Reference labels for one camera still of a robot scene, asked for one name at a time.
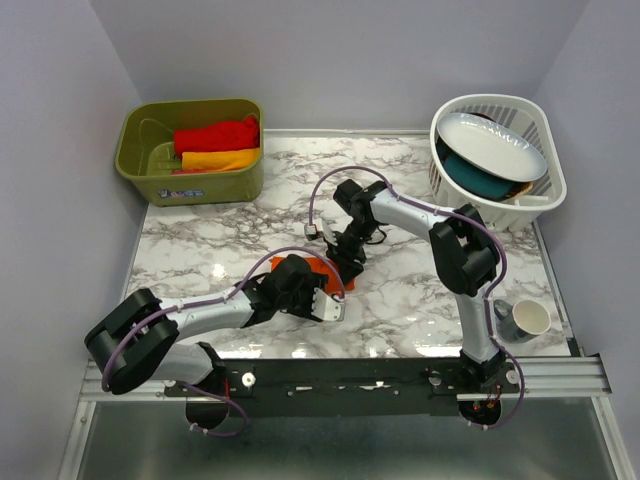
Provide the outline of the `orange t shirt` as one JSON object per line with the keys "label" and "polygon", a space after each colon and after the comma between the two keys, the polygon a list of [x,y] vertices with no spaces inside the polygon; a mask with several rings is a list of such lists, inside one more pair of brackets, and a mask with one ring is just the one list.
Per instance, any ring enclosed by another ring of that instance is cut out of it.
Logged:
{"label": "orange t shirt", "polygon": [[[325,293],[327,294],[338,294],[340,293],[341,287],[340,287],[340,283],[338,280],[338,276],[335,275],[335,273],[328,267],[328,264],[326,262],[324,262],[323,260],[314,257],[314,256],[307,256],[307,257],[302,257],[304,258],[304,260],[309,264],[309,266],[311,267],[311,271],[313,273],[317,273],[317,274],[322,274],[328,277],[328,281],[326,283],[326,285],[323,287]],[[278,266],[279,263],[281,263],[281,261],[283,261],[285,259],[284,256],[274,256],[272,257],[269,262],[270,262],[270,266],[271,266],[271,271],[275,270],[275,268]],[[348,283],[344,284],[345,286],[345,291],[346,292],[351,292],[355,289],[355,279],[349,281]]]}

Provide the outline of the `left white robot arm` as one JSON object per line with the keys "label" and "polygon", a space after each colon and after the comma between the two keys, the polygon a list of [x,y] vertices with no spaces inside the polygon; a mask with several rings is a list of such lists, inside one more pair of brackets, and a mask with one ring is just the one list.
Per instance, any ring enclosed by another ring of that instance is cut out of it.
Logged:
{"label": "left white robot arm", "polygon": [[149,379],[187,382],[201,395],[222,380],[217,354],[185,339],[220,329],[243,329],[271,320],[278,312],[316,322],[339,321],[342,301],[325,292],[327,276],[290,254],[267,273],[234,288],[190,299],[156,297],[135,291],[86,335],[84,343],[102,373],[102,388],[128,393]]}

